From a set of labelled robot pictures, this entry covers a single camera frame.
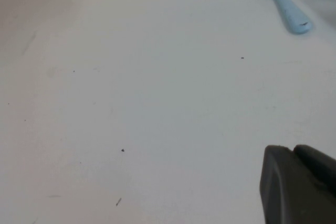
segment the blue handle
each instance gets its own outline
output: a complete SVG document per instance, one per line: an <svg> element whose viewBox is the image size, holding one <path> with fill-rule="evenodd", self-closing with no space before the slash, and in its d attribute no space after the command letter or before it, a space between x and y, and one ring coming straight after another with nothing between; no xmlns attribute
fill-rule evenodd
<svg viewBox="0 0 336 224"><path fill-rule="evenodd" d="M281 14L286 19L289 29L296 34L304 34L312 28L309 18L293 3L292 0L275 0Z"/></svg>

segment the small debris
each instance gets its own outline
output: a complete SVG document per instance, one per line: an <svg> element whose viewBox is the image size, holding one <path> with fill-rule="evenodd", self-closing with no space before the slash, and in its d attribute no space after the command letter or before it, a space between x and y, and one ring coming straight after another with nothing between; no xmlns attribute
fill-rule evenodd
<svg viewBox="0 0 336 224"><path fill-rule="evenodd" d="M119 205L120 201L121 201L121 198L118 200L118 202L116 204L116 207Z"/></svg>
<svg viewBox="0 0 336 224"><path fill-rule="evenodd" d="M36 220L32 224L36 224L37 220L38 220L38 218L36 218Z"/></svg>

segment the scratch mark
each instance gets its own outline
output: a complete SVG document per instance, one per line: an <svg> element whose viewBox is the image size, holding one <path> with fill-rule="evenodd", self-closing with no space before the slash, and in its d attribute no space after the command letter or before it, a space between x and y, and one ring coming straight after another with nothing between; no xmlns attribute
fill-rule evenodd
<svg viewBox="0 0 336 224"><path fill-rule="evenodd" d="M116 204L116 207L119 205L120 201L121 201L121 198L118 200L118 202Z"/></svg>
<svg viewBox="0 0 336 224"><path fill-rule="evenodd" d="M49 195L47 196L48 198L60 198L61 196L60 195Z"/></svg>
<svg viewBox="0 0 336 224"><path fill-rule="evenodd" d="M37 220L38 220L38 218L36 218L36 220L32 224L36 224Z"/></svg>
<svg viewBox="0 0 336 224"><path fill-rule="evenodd" d="M26 53L26 51L30 48L31 44L33 43L33 41L35 40L37 35L37 31L35 31L31 37L29 38L29 41L27 42L26 46L24 47L24 49L22 50L22 55L24 55Z"/></svg>

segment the light blue plastic handle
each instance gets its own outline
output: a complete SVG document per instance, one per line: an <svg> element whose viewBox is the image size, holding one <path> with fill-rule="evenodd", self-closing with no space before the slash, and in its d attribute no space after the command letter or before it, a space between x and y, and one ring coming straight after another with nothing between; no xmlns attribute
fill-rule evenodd
<svg viewBox="0 0 336 224"><path fill-rule="evenodd" d="M309 18L293 3L292 0L275 0L281 14L286 19L288 27L293 33L304 34L312 28Z"/></svg>
<svg viewBox="0 0 336 224"><path fill-rule="evenodd" d="M293 3L292 0L274 0L288 24L288 28L295 34L303 34L312 28L309 18Z"/></svg>

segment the dark gray plastic object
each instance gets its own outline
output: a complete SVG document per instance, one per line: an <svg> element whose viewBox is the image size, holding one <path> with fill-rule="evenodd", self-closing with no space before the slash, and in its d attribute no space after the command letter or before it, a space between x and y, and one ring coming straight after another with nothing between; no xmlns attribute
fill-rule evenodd
<svg viewBox="0 0 336 224"><path fill-rule="evenodd" d="M266 224L335 224L336 161L307 145L267 146L260 194Z"/></svg>

